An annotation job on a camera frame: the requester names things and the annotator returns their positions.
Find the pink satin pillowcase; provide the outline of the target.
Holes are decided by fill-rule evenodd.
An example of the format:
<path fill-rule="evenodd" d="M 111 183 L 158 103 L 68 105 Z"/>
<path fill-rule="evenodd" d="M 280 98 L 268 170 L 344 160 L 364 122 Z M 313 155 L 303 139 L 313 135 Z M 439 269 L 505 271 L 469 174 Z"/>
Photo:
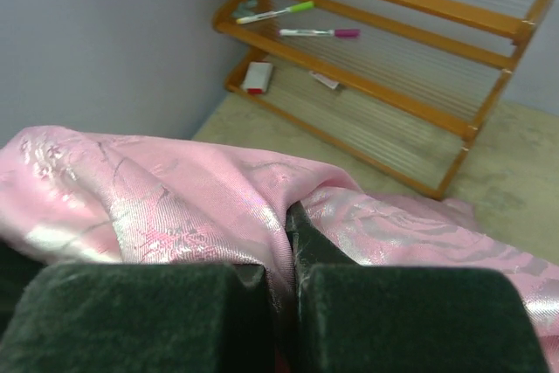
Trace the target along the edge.
<path fill-rule="evenodd" d="M 1 237 L 44 262 L 231 262 L 266 268 L 294 312 L 288 208 L 355 262 L 484 267 L 517 287 L 558 368 L 558 268 L 477 230 L 460 201 L 366 193 L 333 165 L 259 149 L 43 126 L 1 151 Z"/>

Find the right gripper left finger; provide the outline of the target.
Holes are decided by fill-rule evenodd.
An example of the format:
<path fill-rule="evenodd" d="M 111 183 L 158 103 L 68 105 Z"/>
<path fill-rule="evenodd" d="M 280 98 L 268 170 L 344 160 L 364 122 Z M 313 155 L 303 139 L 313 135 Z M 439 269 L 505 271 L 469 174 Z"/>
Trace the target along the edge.
<path fill-rule="evenodd" d="M 274 367 L 261 266 L 46 266 L 1 250 L 4 372 L 271 372 Z"/>

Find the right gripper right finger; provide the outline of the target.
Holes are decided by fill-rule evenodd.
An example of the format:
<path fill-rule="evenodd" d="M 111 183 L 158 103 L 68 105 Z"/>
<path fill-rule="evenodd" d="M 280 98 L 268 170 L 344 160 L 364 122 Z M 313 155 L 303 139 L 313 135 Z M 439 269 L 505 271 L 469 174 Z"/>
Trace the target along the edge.
<path fill-rule="evenodd" d="M 295 372 L 545 372 L 512 283 L 487 269 L 360 266 L 301 204 L 286 215 L 298 303 Z"/>

